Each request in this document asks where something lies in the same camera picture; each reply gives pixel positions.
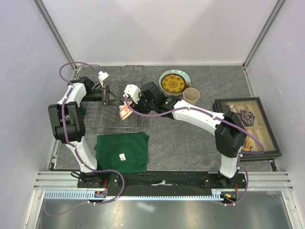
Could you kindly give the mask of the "white red pattern bowl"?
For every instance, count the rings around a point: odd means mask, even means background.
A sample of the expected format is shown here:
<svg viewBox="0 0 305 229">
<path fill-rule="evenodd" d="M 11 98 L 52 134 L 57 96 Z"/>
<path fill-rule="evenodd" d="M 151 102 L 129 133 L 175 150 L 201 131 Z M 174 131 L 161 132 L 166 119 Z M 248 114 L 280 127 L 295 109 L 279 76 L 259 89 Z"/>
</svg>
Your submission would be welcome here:
<svg viewBox="0 0 305 229">
<path fill-rule="evenodd" d="M 126 102 L 124 102 L 124 105 L 119 106 L 119 116 L 122 120 L 125 120 L 131 114 L 132 114 L 132 110 L 128 107 Z"/>
</svg>

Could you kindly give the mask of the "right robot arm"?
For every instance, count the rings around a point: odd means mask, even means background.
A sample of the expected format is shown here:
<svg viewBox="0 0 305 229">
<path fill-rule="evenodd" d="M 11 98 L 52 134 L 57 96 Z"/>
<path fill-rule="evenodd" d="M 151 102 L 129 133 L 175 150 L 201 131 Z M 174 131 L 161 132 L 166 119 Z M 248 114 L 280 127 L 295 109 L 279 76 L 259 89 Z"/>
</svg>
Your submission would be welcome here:
<svg viewBox="0 0 305 229">
<path fill-rule="evenodd" d="M 218 182 L 225 188 L 235 183 L 239 154 L 246 139 L 245 129 L 236 113 L 207 111 L 180 98 L 166 96 L 153 82 L 141 88 L 129 85 L 124 93 L 131 97 L 131 106 L 138 114 L 150 116 L 154 111 L 157 116 L 187 122 L 212 134 L 216 149 L 222 155 Z"/>
</svg>

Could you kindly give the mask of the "mint green flower plate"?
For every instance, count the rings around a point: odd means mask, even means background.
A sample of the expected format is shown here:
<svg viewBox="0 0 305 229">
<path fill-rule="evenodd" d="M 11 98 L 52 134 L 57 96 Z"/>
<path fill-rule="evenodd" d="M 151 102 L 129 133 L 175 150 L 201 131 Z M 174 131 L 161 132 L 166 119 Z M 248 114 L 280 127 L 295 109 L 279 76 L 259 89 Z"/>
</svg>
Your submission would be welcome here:
<svg viewBox="0 0 305 229">
<path fill-rule="evenodd" d="M 159 86 L 161 87 L 161 80 L 162 78 L 165 76 L 165 75 L 168 75 L 168 74 L 171 74 L 171 73 L 174 73 L 174 74 L 177 74 L 177 75 L 180 75 L 183 79 L 185 79 L 186 81 L 186 85 L 188 88 L 191 88 L 192 87 L 192 80 L 190 78 L 190 76 L 184 72 L 184 71 L 181 71 L 181 70 L 168 70 L 168 71 L 165 71 L 159 78 Z"/>
</svg>

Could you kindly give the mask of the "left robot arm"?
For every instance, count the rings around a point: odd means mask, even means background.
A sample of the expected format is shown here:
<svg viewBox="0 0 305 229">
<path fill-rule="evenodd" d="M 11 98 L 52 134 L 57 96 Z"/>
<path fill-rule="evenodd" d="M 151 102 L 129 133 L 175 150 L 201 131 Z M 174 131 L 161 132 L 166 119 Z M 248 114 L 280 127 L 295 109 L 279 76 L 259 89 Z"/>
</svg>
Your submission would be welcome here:
<svg viewBox="0 0 305 229">
<path fill-rule="evenodd" d="M 112 174 L 118 181 L 122 180 L 119 172 L 101 169 L 84 137 L 86 127 L 81 114 L 81 102 L 103 102 L 110 95 L 114 98 L 111 105 L 122 105 L 109 89 L 94 89 L 93 86 L 94 82 L 88 77 L 71 80 L 63 98 L 48 107 L 53 136 L 71 150 L 80 166 L 80 172 L 71 172 L 78 180 L 79 188 L 103 187 Z"/>
</svg>

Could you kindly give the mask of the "dark green mug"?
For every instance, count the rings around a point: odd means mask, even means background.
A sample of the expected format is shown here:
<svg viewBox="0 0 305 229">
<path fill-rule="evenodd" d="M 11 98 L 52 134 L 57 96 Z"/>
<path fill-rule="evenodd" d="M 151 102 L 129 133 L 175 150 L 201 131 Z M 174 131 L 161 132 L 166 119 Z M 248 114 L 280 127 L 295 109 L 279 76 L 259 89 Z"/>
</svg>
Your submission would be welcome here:
<svg viewBox="0 0 305 229">
<path fill-rule="evenodd" d="M 83 107 L 82 105 L 80 105 L 79 109 L 80 109 L 81 116 L 84 119 L 86 116 L 86 113 L 87 113 L 86 108 Z"/>
</svg>

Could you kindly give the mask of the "beige cup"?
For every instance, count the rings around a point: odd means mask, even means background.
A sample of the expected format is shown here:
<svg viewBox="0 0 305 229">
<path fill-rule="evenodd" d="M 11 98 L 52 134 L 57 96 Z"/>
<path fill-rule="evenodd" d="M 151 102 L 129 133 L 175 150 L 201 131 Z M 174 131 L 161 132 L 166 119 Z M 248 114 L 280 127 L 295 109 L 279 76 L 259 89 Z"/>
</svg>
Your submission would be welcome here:
<svg viewBox="0 0 305 229">
<path fill-rule="evenodd" d="M 195 88 L 187 88 L 183 92 L 183 99 L 189 104 L 196 105 L 199 98 L 200 93 Z"/>
</svg>

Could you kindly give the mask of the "yellow patterned small plate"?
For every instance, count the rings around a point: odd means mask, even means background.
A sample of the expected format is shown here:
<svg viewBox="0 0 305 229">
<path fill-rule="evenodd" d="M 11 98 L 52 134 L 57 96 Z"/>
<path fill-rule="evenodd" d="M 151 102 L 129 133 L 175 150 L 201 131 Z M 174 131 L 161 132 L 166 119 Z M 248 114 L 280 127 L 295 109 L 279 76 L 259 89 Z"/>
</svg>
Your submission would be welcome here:
<svg viewBox="0 0 305 229">
<path fill-rule="evenodd" d="M 180 75 L 171 73 L 162 78 L 161 85 L 167 93 L 178 94 L 186 88 L 186 81 Z"/>
</svg>

